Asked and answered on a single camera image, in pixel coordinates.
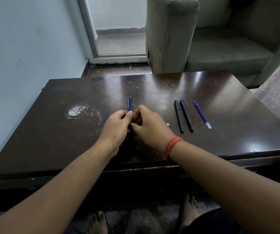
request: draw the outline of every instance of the red bracelet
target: red bracelet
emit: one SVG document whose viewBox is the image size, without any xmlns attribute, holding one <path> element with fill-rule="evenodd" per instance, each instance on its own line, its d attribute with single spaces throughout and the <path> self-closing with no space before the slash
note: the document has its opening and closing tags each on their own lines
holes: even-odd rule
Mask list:
<svg viewBox="0 0 280 234">
<path fill-rule="evenodd" d="M 169 141 L 169 143 L 165 149 L 166 158 L 168 158 L 170 151 L 173 149 L 173 147 L 181 140 L 183 140 L 181 137 L 176 136 L 171 141 Z"/>
</svg>

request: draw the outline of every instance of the sofa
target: sofa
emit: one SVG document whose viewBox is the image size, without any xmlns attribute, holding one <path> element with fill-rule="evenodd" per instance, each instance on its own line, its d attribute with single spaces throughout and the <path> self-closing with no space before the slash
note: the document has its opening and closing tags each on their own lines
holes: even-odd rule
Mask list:
<svg viewBox="0 0 280 234">
<path fill-rule="evenodd" d="M 229 70 L 258 87 L 280 65 L 280 0 L 147 0 L 146 54 L 154 74 Z"/>
</svg>

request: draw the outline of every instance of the sofa seat cushion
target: sofa seat cushion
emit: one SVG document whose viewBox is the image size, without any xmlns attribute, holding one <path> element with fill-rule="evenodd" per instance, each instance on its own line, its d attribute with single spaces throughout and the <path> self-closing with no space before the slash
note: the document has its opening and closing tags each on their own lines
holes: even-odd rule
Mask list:
<svg viewBox="0 0 280 234">
<path fill-rule="evenodd" d="M 185 71 L 229 70 L 232 74 L 261 72 L 273 53 L 226 27 L 195 30 Z"/>
</svg>

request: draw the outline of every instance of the gray baseboard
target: gray baseboard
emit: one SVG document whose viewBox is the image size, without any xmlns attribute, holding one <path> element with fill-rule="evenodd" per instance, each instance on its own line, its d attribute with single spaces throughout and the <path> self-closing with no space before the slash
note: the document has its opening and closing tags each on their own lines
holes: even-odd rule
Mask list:
<svg viewBox="0 0 280 234">
<path fill-rule="evenodd" d="M 107 29 L 107 30 L 96 30 L 97 35 L 107 34 L 139 34 L 145 33 L 145 28 L 124 28 L 124 29 Z"/>
</svg>

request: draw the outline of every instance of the glass door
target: glass door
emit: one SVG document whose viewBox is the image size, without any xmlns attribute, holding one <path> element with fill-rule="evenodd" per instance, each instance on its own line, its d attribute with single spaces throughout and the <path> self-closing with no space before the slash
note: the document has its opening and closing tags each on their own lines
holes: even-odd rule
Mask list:
<svg viewBox="0 0 280 234">
<path fill-rule="evenodd" d="M 147 62 L 146 0 L 77 0 L 91 63 Z"/>
</svg>

